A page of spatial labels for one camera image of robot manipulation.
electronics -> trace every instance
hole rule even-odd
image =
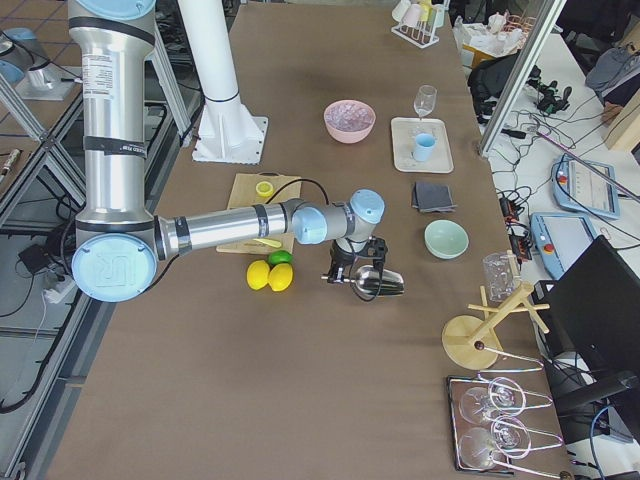
[[[599,384],[624,424],[640,440],[640,389],[634,382],[620,382],[612,392],[613,380],[640,375],[640,279],[618,252],[597,237],[547,294],[551,314],[567,333],[576,352],[589,367],[596,383],[581,387],[573,395],[575,407],[581,391]]]
[[[530,221],[533,243],[555,280],[576,261],[597,233],[584,213],[534,213]]]
[[[554,88],[541,90],[542,98],[536,104],[536,108],[542,113],[549,115],[566,110],[569,108],[569,95],[571,95],[571,90],[571,87],[566,87],[562,93],[562,97],[556,95]]]
[[[615,180],[613,166],[583,161]],[[570,155],[562,155],[551,174],[553,196],[560,207],[576,212],[593,212],[605,218],[620,218],[617,189]]]
[[[35,275],[40,270],[48,267],[51,263],[49,254],[40,245],[31,245],[18,254],[18,258],[24,264],[31,275]]]

black tape band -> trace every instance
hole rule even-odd
[[[89,27],[100,28],[102,30],[111,30],[112,32],[123,33],[130,37],[136,37],[151,45],[156,44],[156,37],[149,32],[145,32],[126,23],[115,22],[113,20],[106,20],[104,18],[96,17],[73,17],[69,19],[69,29],[77,27]]]
[[[186,255],[192,250],[189,224],[185,217],[176,217],[173,219],[173,222],[176,226],[176,235],[178,236],[178,254]]]
[[[261,204],[254,205],[253,208],[258,216],[258,238],[269,236],[269,217],[267,216],[267,209]]]
[[[105,155],[134,155],[147,158],[147,149],[143,142],[131,142],[117,138],[84,137],[84,149],[104,152]]]
[[[89,223],[76,220],[76,228],[85,232],[102,232],[102,233],[129,233],[142,232],[153,228],[153,220],[142,223],[123,223],[121,225],[114,223]]]
[[[279,203],[280,208],[282,209],[282,218],[284,218],[284,231],[289,231],[289,219],[287,218],[287,210],[284,208],[284,203]]]
[[[157,215],[153,217],[153,239],[156,242],[156,253],[158,260],[166,260],[167,256],[164,254],[164,242],[162,241],[162,230],[160,229],[160,220]]]
[[[347,221],[347,230],[344,235],[348,237],[356,231],[356,214],[353,211],[353,207],[351,207],[351,204],[348,202],[334,203],[334,205],[336,207],[342,207],[342,210],[344,210],[344,218]]]
[[[225,102],[230,102],[231,100],[233,100],[234,98],[236,98],[238,95],[240,95],[240,90],[238,90],[238,91],[236,92],[236,94],[235,94],[235,95],[233,95],[232,97],[225,98],[224,100],[216,100],[216,99],[214,99],[214,98],[209,98],[209,97],[206,97],[206,99],[207,99],[207,100],[211,100],[212,102],[215,102],[215,103],[225,103]]]

table surface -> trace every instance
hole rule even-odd
[[[224,209],[236,173],[280,172],[321,182],[332,200],[379,192],[386,212],[376,235],[406,293],[362,303],[320,279],[329,245],[296,245],[293,285],[254,292],[255,256],[193,252],[144,296],[118,305],[82,388],[48,478],[337,479],[452,478],[445,378],[471,375],[446,356],[441,330],[479,301],[481,259],[507,248],[489,164],[451,29],[419,50],[393,35],[390,11],[364,7],[241,6],[231,43],[243,102],[269,117],[257,167],[202,164],[179,156],[163,193],[163,216]],[[421,84],[435,85],[432,118],[447,125],[454,171],[394,169],[390,122],[414,116]],[[335,142],[322,112],[357,98],[376,111],[364,141]],[[410,206],[416,180],[448,184],[455,213]],[[302,196],[319,200],[304,185]],[[459,222],[470,247],[444,261],[423,243],[438,218]],[[503,346],[536,354],[530,320],[497,329]],[[542,373],[526,388],[548,391]],[[558,432],[553,409],[525,423]],[[568,468],[563,449],[520,465]]]

green fruit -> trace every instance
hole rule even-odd
[[[274,292],[281,292],[293,281],[293,267],[289,263],[279,263],[269,273],[269,285]]]
[[[276,250],[275,252],[271,252],[269,254],[269,258],[267,258],[267,262],[269,262],[269,265],[291,263],[292,260],[293,260],[293,255],[291,255],[286,250]]]
[[[247,284],[253,290],[260,290],[269,283],[269,264],[264,260],[251,262],[247,268]]]

chair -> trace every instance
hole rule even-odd
[[[598,57],[622,39],[639,8],[640,0],[567,0],[557,24],[583,71],[591,70]],[[592,45],[585,46],[581,35]]]

